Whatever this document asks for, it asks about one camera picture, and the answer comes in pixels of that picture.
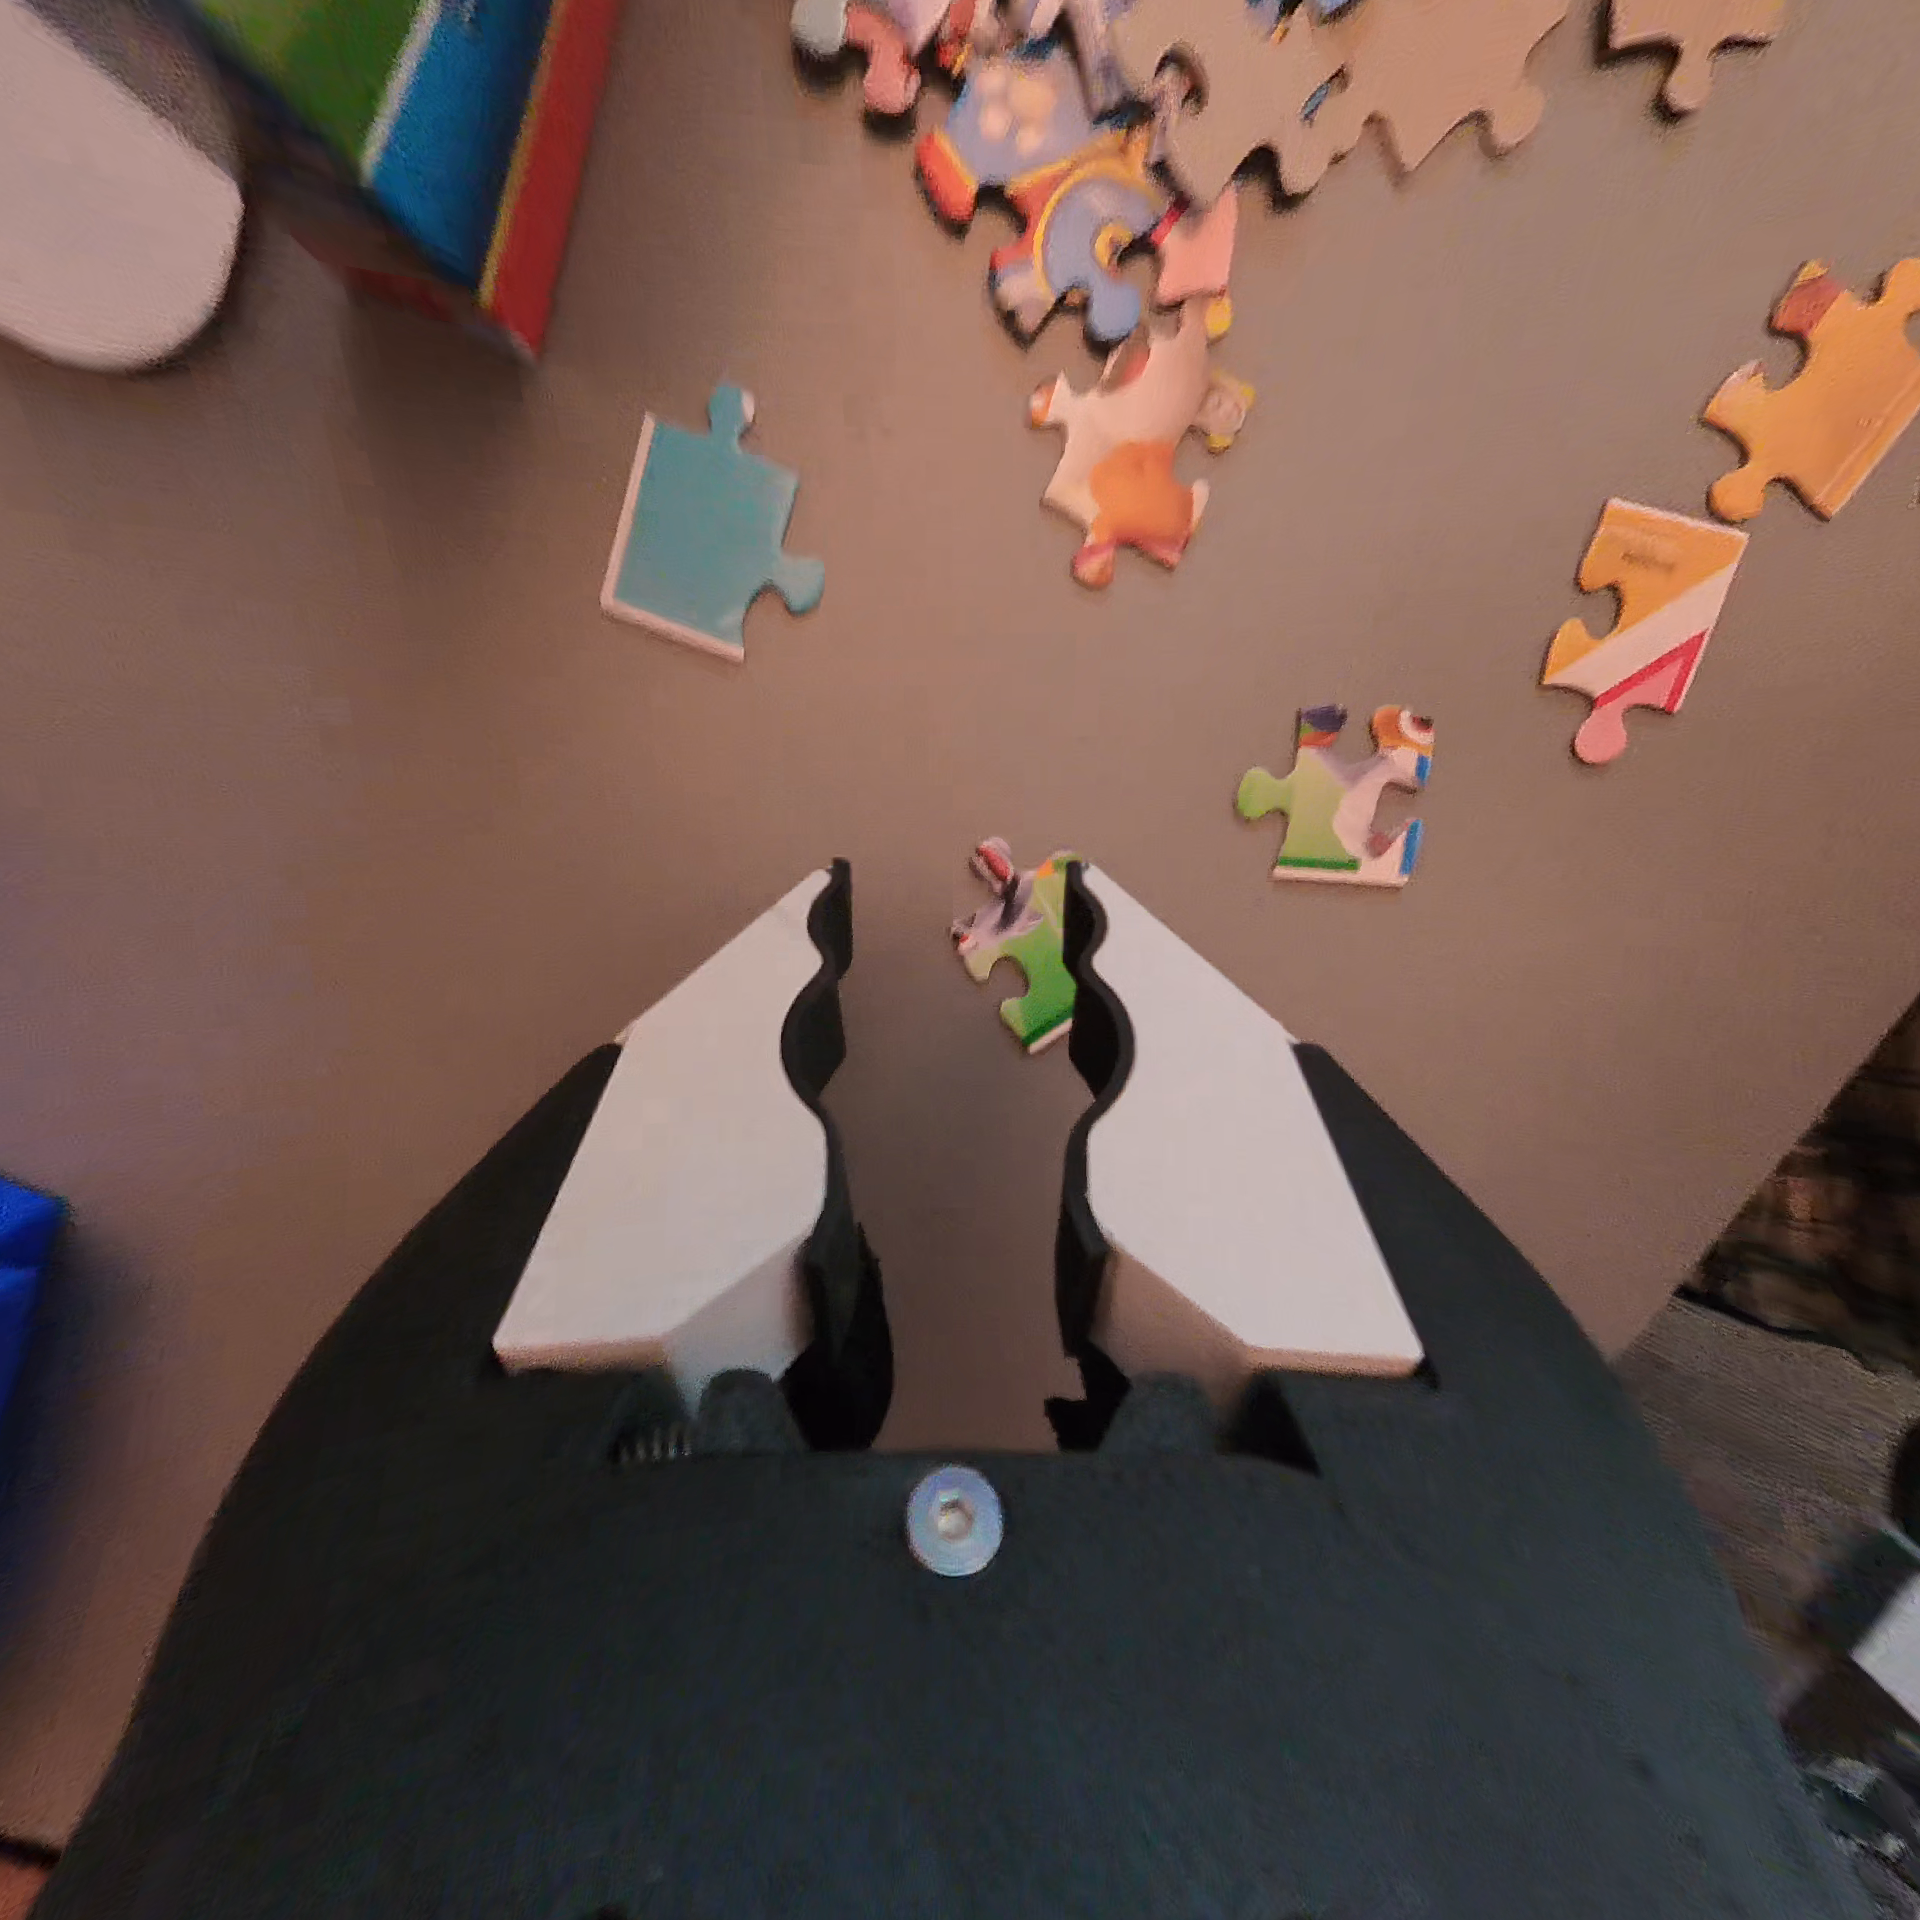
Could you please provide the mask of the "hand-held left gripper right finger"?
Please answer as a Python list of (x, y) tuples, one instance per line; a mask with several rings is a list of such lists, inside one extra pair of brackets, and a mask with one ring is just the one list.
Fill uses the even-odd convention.
[(1088, 862), (1064, 869), (1076, 991), (1057, 1314), (1103, 1448), (1146, 1380), (1237, 1425), (1265, 1380), (1414, 1384), (1423, 1337), (1315, 1108), (1294, 1033)]

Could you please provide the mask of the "orange striped puzzle piece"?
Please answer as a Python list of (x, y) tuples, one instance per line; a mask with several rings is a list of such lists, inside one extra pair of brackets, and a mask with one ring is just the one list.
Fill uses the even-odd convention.
[(1616, 617), (1598, 634), (1563, 619), (1540, 687), (1587, 697), (1571, 759), (1607, 771), (1626, 746), (1626, 714), (1681, 714), (1715, 639), (1720, 608), (1746, 560), (1746, 531), (1611, 496), (1584, 552), (1576, 589), (1611, 594)]

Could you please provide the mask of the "blue paw print puzzle piece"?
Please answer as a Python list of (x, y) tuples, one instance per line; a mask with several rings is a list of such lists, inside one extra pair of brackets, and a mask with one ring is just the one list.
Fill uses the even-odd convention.
[(977, 200), (1018, 214), (1018, 235), (988, 254), (988, 296), (1023, 344), (1076, 309), (1088, 349), (1115, 349), (1141, 323), (1141, 291), (1122, 263), (1170, 214), (1146, 147), (1146, 126), (1088, 117), (1064, 52), (988, 57), (966, 67), (948, 117), (914, 140), (914, 181), (951, 231), (975, 225)]

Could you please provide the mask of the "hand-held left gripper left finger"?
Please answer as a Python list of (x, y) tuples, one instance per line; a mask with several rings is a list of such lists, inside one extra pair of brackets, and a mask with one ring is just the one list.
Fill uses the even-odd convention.
[(489, 1331), (505, 1373), (660, 1373), (695, 1411), (780, 1384), (811, 1448), (871, 1448), (897, 1388), (838, 1125), (851, 862), (803, 869), (612, 1041)]

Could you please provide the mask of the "small heap of puzzle pieces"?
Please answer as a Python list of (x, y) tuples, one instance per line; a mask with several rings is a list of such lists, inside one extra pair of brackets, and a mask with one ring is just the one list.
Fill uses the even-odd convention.
[(1211, 296), (1229, 326), (1237, 167), (1277, 165), (1306, 200), (1368, 126), (1396, 174), (1473, 121), (1491, 152), (1525, 144), (1547, 114), (1537, 47), (1563, 0), (1362, 0), (1362, 7), (964, 7), (964, 0), (803, 0), (790, 36), (811, 64), (859, 57), (859, 103), (911, 121), (926, 74), (955, 85), (975, 64), (1064, 52), (1095, 121), (1146, 126), (1170, 214), (1154, 246), (1156, 309)]

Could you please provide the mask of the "blue plastic bin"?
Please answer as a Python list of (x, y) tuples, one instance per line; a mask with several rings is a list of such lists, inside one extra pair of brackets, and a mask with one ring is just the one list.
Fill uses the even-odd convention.
[(18, 1506), (68, 1337), (78, 1225), (61, 1192), (0, 1182), (0, 1506)]

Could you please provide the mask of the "plain teal puzzle piece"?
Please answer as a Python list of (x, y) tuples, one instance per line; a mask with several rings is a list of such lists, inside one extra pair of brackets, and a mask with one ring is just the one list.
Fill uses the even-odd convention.
[(756, 401), (738, 386), (709, 395), (709, 430), (644, 417), (601, 584), (607, 619), (740, 662), (751, 600), (817, 608), (824, 565), (781, 547), (800, 479), (747, 452), (751, 418)]

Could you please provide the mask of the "colourful cardboard puzzle box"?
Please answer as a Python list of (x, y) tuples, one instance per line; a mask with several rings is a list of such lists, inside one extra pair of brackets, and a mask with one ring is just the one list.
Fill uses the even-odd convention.
[(537, 364), (612, 0), (189, 0), (179, 21), (308, 254)]

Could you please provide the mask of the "green grey bird puzzle piece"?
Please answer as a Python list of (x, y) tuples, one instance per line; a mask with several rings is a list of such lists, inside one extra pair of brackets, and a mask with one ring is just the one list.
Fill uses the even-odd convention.
[(1076, 1021), (1076, 976), (1064, 967), (1064, 883), (1076, 862), (1081, 850), (1049, 850), (1037, 868), (1018, 868), (1010, 842), (977, 842), (966, 868), (988, 901), (948, 929), (975, 982), (988, 982), (999, 961), (1018, 967), (1018, 996), (999, 1002), (999, 1021), (1023, 1056), (1045, 1056)]

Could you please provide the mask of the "plain orange puzzle piece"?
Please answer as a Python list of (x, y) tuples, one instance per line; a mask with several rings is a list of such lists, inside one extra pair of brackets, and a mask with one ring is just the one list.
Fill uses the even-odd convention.
[(1764, 386), (1759, 364), (1741, 364), (1701, 410), (1741, 445), (1741, 464), (1705, 492), (1720, 522), (1751, 522), (1764, 485), (1798, 492), (1813, 520), (1834, 520), (1862, 485), (1920, 410), (1920, 359), (1907, 335), (1914, 314), (1914, 254), (1898, 254), (1867, 305), (1827, 263), (1785, 282), (1764, 326), (1801, 344), (1801, 371)]

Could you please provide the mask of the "orange white puzzle piece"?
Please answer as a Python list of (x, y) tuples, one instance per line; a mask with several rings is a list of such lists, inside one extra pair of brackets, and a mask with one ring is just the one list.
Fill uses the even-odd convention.
[(1028, 395), (1028, 424), (1064, 437), (1045, 509), (1081, 528), (1081, 589), (1110, 589), (1122, 547), (1170, 569), (1205, 522), (1206, 481), (1177, 479), (1177, 445), (1229, 452), (1253, 410), (1211, 364), (1206, 314), (1211, 296), (1187, 296), (1177, 326), (1124, 335), (1088, 391), (1057, 376)]

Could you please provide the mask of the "green white puzzle piece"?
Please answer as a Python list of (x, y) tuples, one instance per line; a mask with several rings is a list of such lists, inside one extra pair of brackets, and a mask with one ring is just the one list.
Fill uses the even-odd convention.
[(1423, 822), (1375, 832), (1381, 795), (1423, 795), (1432, 771), (1432, 721), (1414, 707), (1375, 707), (1368, 759), (1338, 744), (1352, 714), (1340, 700), (1299, 707), (1292, 773), (1250, 771), (1232, 787), (1242, 826), (1279, 816), (1277, 883), (1338, 883), (1403, 890), (1419, 869)]

